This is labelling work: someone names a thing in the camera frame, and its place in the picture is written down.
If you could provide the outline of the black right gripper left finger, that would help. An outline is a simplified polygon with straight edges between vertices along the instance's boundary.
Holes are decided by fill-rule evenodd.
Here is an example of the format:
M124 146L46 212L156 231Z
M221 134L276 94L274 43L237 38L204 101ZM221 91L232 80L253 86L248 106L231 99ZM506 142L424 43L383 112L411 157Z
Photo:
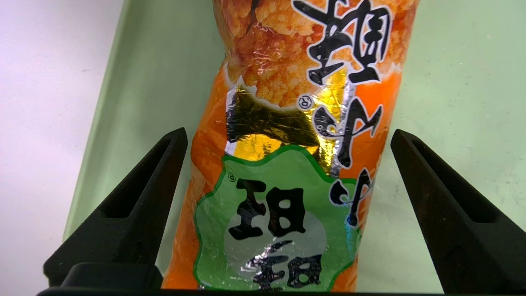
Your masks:
M155 266L188 146L183 127L164 135L43 266L51 287L127 275L132 287L159 283Z

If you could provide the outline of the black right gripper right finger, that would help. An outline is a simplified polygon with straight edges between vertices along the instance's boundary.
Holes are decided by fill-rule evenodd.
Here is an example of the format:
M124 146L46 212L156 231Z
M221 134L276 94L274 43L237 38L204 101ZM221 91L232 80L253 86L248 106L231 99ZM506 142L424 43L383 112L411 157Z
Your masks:
M525 294L524 230L415 135L390 147L443 292Z

